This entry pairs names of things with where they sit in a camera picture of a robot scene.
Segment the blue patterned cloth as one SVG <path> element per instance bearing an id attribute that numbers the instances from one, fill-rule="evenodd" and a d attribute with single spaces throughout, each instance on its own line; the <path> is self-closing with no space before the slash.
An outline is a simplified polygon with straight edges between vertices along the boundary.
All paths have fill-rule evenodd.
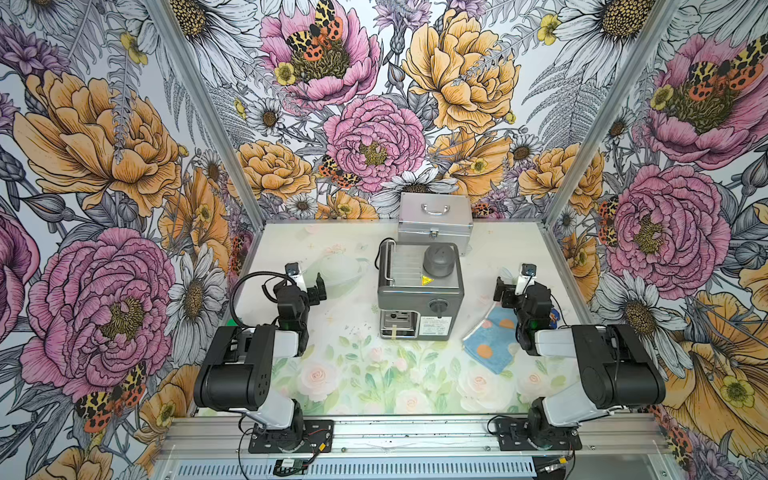
<path id="1" fill-rule="evenodd" d="M 494 303 L 462 339 L 464 352 L 479 365 L 500 375 L 520 350 L 516 338 L 517 323 L 513 309 Z"/>

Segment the grey coffee machine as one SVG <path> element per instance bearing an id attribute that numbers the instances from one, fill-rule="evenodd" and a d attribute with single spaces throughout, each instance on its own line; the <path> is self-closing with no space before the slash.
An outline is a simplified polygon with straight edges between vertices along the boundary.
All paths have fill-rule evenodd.
<path id="1" fill-rule="evenodd" d="M 448 340 L 465 296 L 457 246 L 386 238 L 376 265 L 382 338 Z"/>

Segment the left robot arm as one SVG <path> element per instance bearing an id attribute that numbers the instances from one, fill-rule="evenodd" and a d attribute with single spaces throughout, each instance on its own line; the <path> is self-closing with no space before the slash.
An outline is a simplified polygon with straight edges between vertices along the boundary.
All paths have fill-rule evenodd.
<path id="1" fill-rule="evenodd" d="M 276 318 L 251 327 L 231 309 L 235 324 L 216 330 L 195 380 L 193 399 L 198 407 L 252 420 L 255 438 L 282 451 L 294 451 L 308 437 L 303 411 L 296 400 L 271 386 L 273 363 L 304 354 L 310 308 L 326 300 L 327 292 L 321 275 L 304 289 L 286 273 L 256 271 L 238 280 L 232 293 L 261 276 L 282 280 L 270 297 L 277 306 Z"/>

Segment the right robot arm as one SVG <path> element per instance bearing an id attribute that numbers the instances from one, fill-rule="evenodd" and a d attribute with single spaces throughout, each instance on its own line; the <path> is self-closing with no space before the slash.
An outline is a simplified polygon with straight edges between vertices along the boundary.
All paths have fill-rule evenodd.
<path id="1" fill-rule="evenodd" d="M 629 325 L 551 324 L 551 290 L 540 283 L 517 287 L 496 279 L 493 300 L 517 316 L 516 340 L 532 357 L 572 358 L 578 379 L 562 391 L 533 400 L 527 416 L 496 416 L 490 433 L 502 451 L 582 448 L 578 428 L 618 410 L 659 404 L 665 381 Z"/>

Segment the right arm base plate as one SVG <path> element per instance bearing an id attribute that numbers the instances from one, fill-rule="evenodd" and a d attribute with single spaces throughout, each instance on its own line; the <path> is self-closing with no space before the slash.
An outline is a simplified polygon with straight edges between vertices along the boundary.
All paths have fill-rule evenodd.
<path id="1" fill-rule="evenodd" d="M 583 445 L 574 427 L 535 426 L 522 417 L 496 416 L 487 425 L 501 451 L 578 451 Z"/>

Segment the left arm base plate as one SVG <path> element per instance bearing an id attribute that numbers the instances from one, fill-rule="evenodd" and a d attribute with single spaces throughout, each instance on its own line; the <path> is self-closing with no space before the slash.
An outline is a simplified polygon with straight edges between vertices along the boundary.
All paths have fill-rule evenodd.
<path id="1" fill-rule="evenodd" d="M 297 453 L 321 454 L 332 450 L 335 422 L 333 420 L 304 420 L 283 430 L 257 430 L 250 437 L 250 454 Z"/>

